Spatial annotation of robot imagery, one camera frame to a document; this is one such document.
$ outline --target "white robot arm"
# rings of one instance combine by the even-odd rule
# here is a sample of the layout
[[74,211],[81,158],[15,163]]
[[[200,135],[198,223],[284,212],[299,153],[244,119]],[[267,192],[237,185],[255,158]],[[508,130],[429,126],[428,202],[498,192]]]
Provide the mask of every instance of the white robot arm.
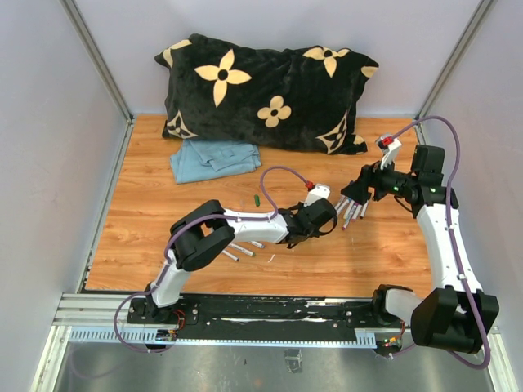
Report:
[[[487,333],[494,324],[499,306],[495,296],[483,293],[472,272],[459,229],[458,200],[453,189],[449,203],[452,225],[447,222],[447,189],[441,186],[445,151],[418,145],[410,172],[401,173],[395,171],[394,164],[401,143],[390,136],[382,136],[377,144],[384,153],[383,159],[362,167],[359,178],[343,189],[342,194],[363,206],[369,201],[369,188],[372,188],[374,200],[392,194],[410,204],[427,244],[433,292],[422,299],[408,288],[381,285],[373,296],[375,317],[383,325],[403,320],[411,327],[417,345],[474,354],[481,348],[482,340],[464,280],[467,280]],[[449,227],[454,232],[462,273],[454,257]]]
[[293,208],[297,210],[296,213],[291,209],[280,209],[274,217],[273,212],[259,214],[221,210],[216,200],[205,203],[177,222],[171,228],[171,233],[176,233],[185,223],[211,213],[223,213],[227,219],[211,224],[211,229],[216,230],[214,233],[219,232],[214,239],[214,233],[204,237],[198,226],[191,229],[192,233],[188,230],[187,234],[175,242],[174,248],[168,251],[172,265],[163,278],[160,279],[160,272],[151,283],[151,287],[154,287],[156,282],[161,280],[151,295],[154,305],[163,308],[177,303],[191,273],[208,265],[233,240],[287,243],[292,247],[309,237],[324,235],[320,228],[328,221],[336,219],[336,211],[328,201],[329,194],[328,186],[318,184],[309,191],[304,203],[299,203]]

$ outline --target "beige flower print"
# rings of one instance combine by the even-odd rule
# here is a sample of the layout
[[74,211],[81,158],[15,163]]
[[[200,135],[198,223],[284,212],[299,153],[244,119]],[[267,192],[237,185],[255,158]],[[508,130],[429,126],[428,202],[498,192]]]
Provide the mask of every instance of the beige flower print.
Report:
[[348,49],[341,49],[339,51],[333,51],[332,49],[328,49],[327,47],[313,47],[312,49],[309,49],[303,55],[305,57],[310,57],[314,60],[321,60],[324,62],[325,70],[327,71],[327,74],[329,74],[330,77],[334,75],[336,72],[336,58],[337,57],[343,57],[349,52]]
[[171,47],[168,47],[166,50],[162,52],[162,56],[167,61],[167,64],[169,64],[169,67],[172,68],[173,60],[172,60],[172,50],[180,49],[181,47],[186,47],[187,45],[191,45],[192,42],[188,39],[184,39],[183,41],[180,41],[179,43],[175,43]]
[[[327,154],[332,154],[334,151],[339,149],[343,145],[343,141],[345,141],[347,132],[346,115],[347,113],[345,112],[345,114],[343,114],[342,121],[340,121],[340,123],[334,127],[332,131],[316,137],[316,139],[321,140],[327,147]],[[356,135],[353,143],[355,145],[360,145],[364,141],[365,140],[363,137]]]
[[186,124],[183,122],[180,110],[178,110],[177,115],[167,123],[167,132],[182,139],[189,139],[197,136],[195,133],[187,129]]
[[290,115],[291,108],[284,106],[282,96],[273,96],[268,108],[258,110],[258,118],[265,120],[265,125],[268,128],[277,127],[280,120],[286,120]]
[[214,104],[216,107],[223,101],[227,93],[227,83],[241,84],[251,80],[248,73],[239,69],[231,69],[235,62],[235,53],[230,49],[220,60],[220,65],[203,65],[194,69],[196,73],[209,82],[214,82]]
[[377,70],[378,67],[361,67],[361,73],[369,79],[371,79]]

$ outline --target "wooden board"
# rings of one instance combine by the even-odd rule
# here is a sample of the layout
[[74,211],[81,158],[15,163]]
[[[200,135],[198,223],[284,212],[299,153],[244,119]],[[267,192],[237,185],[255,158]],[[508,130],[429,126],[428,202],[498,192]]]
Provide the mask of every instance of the wooden board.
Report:
[[[356,132],[369,152],[328,156],[260,148],[263,166],[256,172],[193,184],[176,185],[169,156],[179,140],[163,140],[164,117],[140,116],[123,162],[105,221],[87,289],[142,290],[163,264],[163,249],[172,223],[210,198],[238,211],[268,212],[261,196],[263,169],[287,165],[304,177],[331,187],[331,202],[363,165],[380,159],[373,143],[378,136],[401,129],[408,118],[358,118]],[[408,171],[416,144],[414,131],[402,136],[397,169]],[[302,182],[286,171],[272,171],[266,186],[280,207],[306,196]],[[293,250],[269,244],[256,257],[238,254],[240,262],[219,256],[209,267],[193,273],[186,292],[274,294],[290,296],[372,296],[380,283],[411,287],[425,296],[431,290],[431,270],[416,220],[392,197],[371,203],[363,220],[347,231],[337,228]]]

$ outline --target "light blue towel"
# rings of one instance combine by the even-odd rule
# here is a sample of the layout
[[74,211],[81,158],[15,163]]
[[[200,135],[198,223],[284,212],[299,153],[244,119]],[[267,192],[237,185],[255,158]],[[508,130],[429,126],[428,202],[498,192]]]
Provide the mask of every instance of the light blue towel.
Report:
[[183,140],[171,155],[177,184],[254,172],[261,166],[258,147],[239,141]]

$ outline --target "pillow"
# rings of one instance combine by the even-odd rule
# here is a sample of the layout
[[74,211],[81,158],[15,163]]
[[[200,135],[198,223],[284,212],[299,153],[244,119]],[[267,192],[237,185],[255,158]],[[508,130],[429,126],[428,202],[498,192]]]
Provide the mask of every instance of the pillow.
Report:
[[367,151],[354,134],[355,104],[378,63],[365,55],[318,46],[254,50],[192,34],[154,59],[170,73],[163,137]]

